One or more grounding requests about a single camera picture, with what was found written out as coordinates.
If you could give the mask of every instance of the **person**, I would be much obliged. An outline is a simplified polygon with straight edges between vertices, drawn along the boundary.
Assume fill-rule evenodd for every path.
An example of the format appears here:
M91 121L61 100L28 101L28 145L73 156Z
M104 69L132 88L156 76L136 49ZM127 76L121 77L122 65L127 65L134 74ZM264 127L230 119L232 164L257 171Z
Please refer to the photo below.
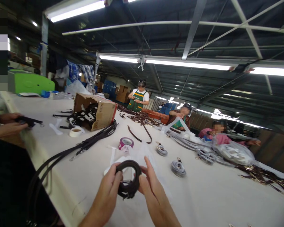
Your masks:
M145 196L146 205L151 219L156 227L181 227L165 191L157 179L156 173L147 157L144 157L146 167L141 166L139 176L139 192ZM119 163L111 166L103 177L94 202L80 223L79 227L103 227L110 219L117 200L118 188L122 180L122 171L117 172Z
M179 110L170 111L169 112L169 120L168 120L167 124L172 123L177 117L180 117L180 118L183 119L183 121L185 122L185 124L189 128L189 116L188 116L188 114L190 113L191 110L192 110L192 106L188 103L185 103L180 108L180 111ZM183 127L183 125L181 124L180 121L175 123L172 127L175 128L175 129L178 129L180 131L185 131L185 129L184 129L184 127Z
M127 109L131 109L134 112L139 112L142 110L143 105L148 105L149 103L149 93L145 91L146 81L140 80L138 82L138 88L134 89L132 93L128 95L130 102Z
M28 124L20 124L15 119L22 116L20 113L0 114L0 139L5 136L18 134L20 131L28 127Z
M217 133L226 133L227 132L227 124L225 121L216 120L212 123L212 128L204 128L199 133L200 138L204 138L206 141L211 141L213 136ZM216 135L218 144L229 144L232 141L227 135ZM249 140L249 141L241 141L237 142L244 146L251 146L251 145L261 145L261 141L259 140Z

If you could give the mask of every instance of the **woman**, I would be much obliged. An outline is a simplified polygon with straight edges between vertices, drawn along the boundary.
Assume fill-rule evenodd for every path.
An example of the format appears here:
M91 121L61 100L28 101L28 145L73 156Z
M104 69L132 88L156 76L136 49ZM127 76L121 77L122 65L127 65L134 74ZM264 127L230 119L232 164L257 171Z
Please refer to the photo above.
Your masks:
M216 120L212 123L212 129L211 128L205 128L202 129L202 131L199 133L199 137L200 138L204 138L206 141L212 141L212 137L213 135L217 134L217 133L227 133L227 124L225 121L222 120ZM218 134L216 135L218 144L229 144L231 139L226 136L226 135L221 135ZM249 141L241 141L241 142L237 142L239 144L242 144L244 146L251 146L251 145L257 145L260 146L261 145L261 141L258 140L249 140Z
M148 105L149 103L149 94L145 90L146 81L140 80L138 82L138 89L134 89L132 93L128 95L131 99L127 109L131 109L134 112L139 112L142 110L143 105Z
M185 124L187 125L187 127L189 128L189 116L188 114L190 113L190 111L192 110L192 106L185 103L181 108L180 111L179 110L172 110L169 112L169 120L167 122L167 124L170 124L171 122L173 122L176 117L180 117L183 119L183 121L185 122ZM173 128L181 130L181 131L185 131L183 125L181 124L180 121L176 122L173 126Z

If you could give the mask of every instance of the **plaid shirt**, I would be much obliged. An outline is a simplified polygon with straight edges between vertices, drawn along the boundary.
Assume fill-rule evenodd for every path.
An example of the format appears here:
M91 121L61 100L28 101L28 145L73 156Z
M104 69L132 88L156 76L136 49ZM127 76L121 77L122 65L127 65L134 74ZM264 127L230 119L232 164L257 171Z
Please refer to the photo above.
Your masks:
M79 79L79 67L70 61L67 61L69 66L69 79L71 82Z
M85 80L88 84L93 84L95 78L94 78L94 67L93 66L88 66L88 65L79 65L81 68Z

